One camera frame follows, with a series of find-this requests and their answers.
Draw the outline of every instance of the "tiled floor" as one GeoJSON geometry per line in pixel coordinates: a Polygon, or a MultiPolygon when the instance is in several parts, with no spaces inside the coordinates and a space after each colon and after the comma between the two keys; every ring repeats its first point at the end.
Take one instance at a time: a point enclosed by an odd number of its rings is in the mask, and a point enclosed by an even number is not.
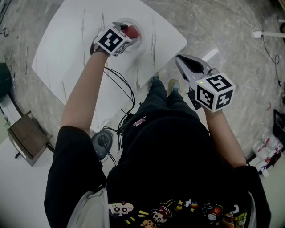
{"type": "MultiPolygon", "coordinates": [[[[224,109],[228,122],[249,155],[251,146],[261,137],[264,129],[273,123],[273,108],[280,109],[282,89],[275,77],[274,64],[264,50],[256,45],[249,34],[249,27],[256,19],[264,30],[277,32],[278,10],[268,0],[143,0],[187,39],[182,53],[203,57],[213,49],[219,52],[209,61],[212,67],[225,72],[236,85],[236,95],[232,104],[224,109]]],[[[16,73],[13,89],[15,100],[24,112],[29,110],[40,124],[53,135],[55,144],[59,130],[63,104],[48,90],[31,69],[31,64],[49,21],[59,5],[40,0],[12,0],[2,25],[6,25],[10,36],[0,36],[0,54],[12,59],[12,74],[16,73]],[[28,47],[28,67],[26,52],[28,47]]],[[[269,53],[279,54],[277,66],[281,81],[285,80],[285,45],[280,38],[265,39],[269,53]]],[[[171,78],[182,77],[172,59],[162,69],[165,86],[171,78]]],[[[147,94],[147,85],[136,94],[137,105],[147,94]]],[[[188,87],[183,81],[183,95],[188,87]]],[[[108,124],[116,127],[123,112],[119,111],[108,124]]]]}

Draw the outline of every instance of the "wooden cabinet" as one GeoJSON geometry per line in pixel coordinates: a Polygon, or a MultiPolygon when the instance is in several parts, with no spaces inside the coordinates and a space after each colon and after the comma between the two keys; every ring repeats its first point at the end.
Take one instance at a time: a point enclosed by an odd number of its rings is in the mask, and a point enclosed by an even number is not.
{"type": "Polygon", "coordinates": [[[29,117],[24,115],[8,129],[10,141],[23,158],[33,166],[46,149],[49,140],[29,117]]]}

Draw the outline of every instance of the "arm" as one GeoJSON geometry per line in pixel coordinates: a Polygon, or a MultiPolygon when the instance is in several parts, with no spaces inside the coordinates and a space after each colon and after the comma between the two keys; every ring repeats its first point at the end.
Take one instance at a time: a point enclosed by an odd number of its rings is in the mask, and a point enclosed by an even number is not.
{"type": "Polygon", "coordinates": [[[61,127],[73,126],[89,134],[108,57],[105,52],[97,52],[90,57],[66,103],[61,127]]]}
{"type": "Polygon", "coordinates": [[[222,110],[215,113],[204,108],[211,138],[218,152],[234,167],[245,166],[244,153],[222,110]]]}

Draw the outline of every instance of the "person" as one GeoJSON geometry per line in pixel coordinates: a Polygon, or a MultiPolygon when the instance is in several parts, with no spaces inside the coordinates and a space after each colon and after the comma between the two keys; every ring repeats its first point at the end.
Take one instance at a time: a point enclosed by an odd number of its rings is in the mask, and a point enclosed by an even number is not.
{"type": "Polygon", "coordinates": [[[260,177],[223,111],[204,109],[208,131],[177,80],[167,97],[152,77],[125,126],[122,156],[105,177],[89,132],[108,57],[90,57],[65,106],[44,203],[51,228],[268,227],[260,177]]]}

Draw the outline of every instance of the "white table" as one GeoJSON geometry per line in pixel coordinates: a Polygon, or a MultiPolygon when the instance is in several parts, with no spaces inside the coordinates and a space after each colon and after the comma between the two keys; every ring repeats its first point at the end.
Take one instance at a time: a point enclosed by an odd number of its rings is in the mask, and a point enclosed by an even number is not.
{"type": "MultiPolygon", "coordinates": [[[[65,0],[49,23],[32,68],[64,104],[74,88],[99,31],[120,18],[139,23],[146,39],[143,54],[124,52],[111,56],[107,65],[120,72],[137,92],[187,43],[164,18],[139,0],[65,0]]],[[[110,76],[130,94],[128,88],[110,76]]],[[[129,100],[106,75],[103,76],[91,128],[98,132],[129,100]]]]}

